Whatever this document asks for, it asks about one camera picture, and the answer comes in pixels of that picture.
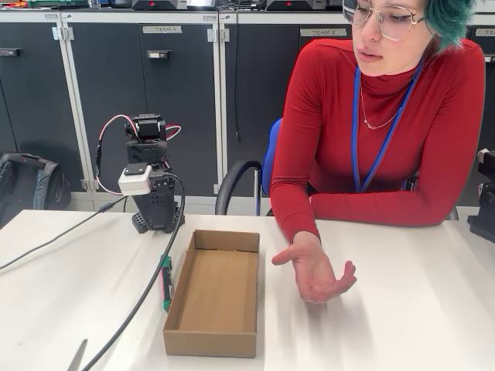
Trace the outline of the person's right hand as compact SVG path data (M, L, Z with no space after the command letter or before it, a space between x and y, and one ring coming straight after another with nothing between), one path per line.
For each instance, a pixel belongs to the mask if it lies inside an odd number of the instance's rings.
M347 292L356 282L356 268L348 260L343 276L337 279L319 238L312 233L297 233L292 243L273 256L276 265L292 263L295 283L303 301L324 303Z

